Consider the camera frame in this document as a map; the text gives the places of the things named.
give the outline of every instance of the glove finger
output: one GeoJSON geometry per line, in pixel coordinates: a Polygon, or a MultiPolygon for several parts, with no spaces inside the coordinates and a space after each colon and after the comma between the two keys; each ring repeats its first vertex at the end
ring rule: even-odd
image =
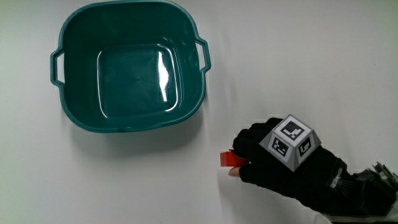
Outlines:
{"type": "Polygon", "coordinates": [[[283,119],[280,118],[269,118],[265,123],[253,124],[250,129],[269,129],[276,127],[283,119]]]}
{"type": "Polygon", "coordinates": [[[257,171],[257,168],[253,164],[243,165],[239,169],[239,176],[241,177],[241,180],[245,183],[257,184],[258,175],[259,173],[257,171]]]}
{"type": "Polygon", "coordinates": [[[260,168],[254,164],[242,166],[239,170],[240,178],[245,183],[256,184],[259,187],[272,190],[286,197],[294,197],[294,174],[287,170],[260,168]]]}
{"type": "Polygon", "coordinates": [[[267,129],[272,129],[275,126],[267,123],[256,123],[253,124],[249,129],[250,130],[267,130],[267,129]]]}

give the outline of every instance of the white background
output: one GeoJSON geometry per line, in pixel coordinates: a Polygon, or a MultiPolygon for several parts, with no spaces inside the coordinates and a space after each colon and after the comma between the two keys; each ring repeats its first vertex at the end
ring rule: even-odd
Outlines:
{"type": "Polygon", "coordinates": [[[49,58],[93,1],[0,1],[0,223],[313,223],[220,167],[239,130],[271,116],[314,128],[351,173],[398,169],[398,1],[175,2],[209,43],[201,108],[92,134],[62,111],[49,58]]]}

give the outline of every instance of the black glove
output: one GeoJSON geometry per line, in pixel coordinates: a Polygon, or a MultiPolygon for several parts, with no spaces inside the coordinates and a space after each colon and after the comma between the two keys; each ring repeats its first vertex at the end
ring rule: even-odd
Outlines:
{"type": "Polygon", "coordinates": [[[363,215],[363,183],[351,177],[346,164],[319,146],[295,172],[259,145],[282,119],[271,118],[242,130],[233,143],[237,156],[251,163],[239,170],[243,182],[256,184],[286,197],[296,198],[304,206],[331,215],[363,215]]]}

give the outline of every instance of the red object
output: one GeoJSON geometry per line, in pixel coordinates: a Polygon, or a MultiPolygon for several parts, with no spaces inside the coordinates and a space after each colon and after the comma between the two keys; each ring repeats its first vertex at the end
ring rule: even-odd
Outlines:
{"type": "Polygon", "coordinates": [[[249,164],[249,161],[238,157],[231,151],[228,151],[220,153],[220,163],[222,167],[238,167],[249,164]]]}

